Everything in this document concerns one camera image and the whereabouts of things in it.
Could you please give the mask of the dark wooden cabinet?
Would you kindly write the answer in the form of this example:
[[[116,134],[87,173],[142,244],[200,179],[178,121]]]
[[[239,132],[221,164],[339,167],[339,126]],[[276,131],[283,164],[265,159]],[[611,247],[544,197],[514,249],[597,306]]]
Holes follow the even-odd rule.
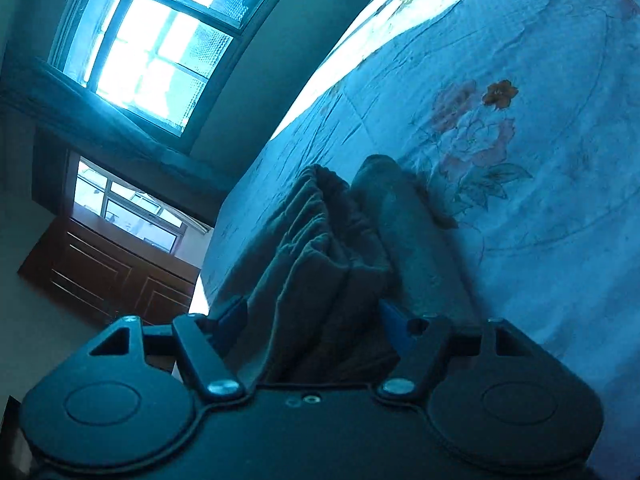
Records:
[[[21,278],[78,313],[108,324],[137,315],[168,324],[189,311],[200,270],[119,232],[58,217],[18,269]]]

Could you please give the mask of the floral white bed sheet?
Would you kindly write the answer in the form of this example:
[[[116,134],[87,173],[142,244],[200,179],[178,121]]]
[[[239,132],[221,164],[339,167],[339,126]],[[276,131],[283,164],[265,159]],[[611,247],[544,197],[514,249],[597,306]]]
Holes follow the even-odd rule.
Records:
[[[373,0],[221,207],[214,300],[300,170],[416,178],[474,302],[597,391],[590,464],[639,474],[639,0]]]

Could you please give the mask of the large bedroom window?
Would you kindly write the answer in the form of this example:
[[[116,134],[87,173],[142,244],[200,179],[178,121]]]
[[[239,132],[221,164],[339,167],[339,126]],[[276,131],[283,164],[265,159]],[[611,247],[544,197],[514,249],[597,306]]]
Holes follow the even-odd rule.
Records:
[[[178,138],[264,0],[70,0],[52,52],[64,75]]]

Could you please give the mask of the dark grey fleece pants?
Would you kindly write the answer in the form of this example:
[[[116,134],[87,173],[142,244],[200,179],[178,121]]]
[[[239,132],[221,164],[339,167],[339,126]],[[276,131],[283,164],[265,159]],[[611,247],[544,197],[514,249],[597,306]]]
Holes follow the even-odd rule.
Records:
[[[306,168],[235,260],[213,312],[235,299],[246,321],[222,358],[246,384],[377,382],[398,360],[382,299],[418,318],[477,322],[425,196],[384,155],[352,182]]]

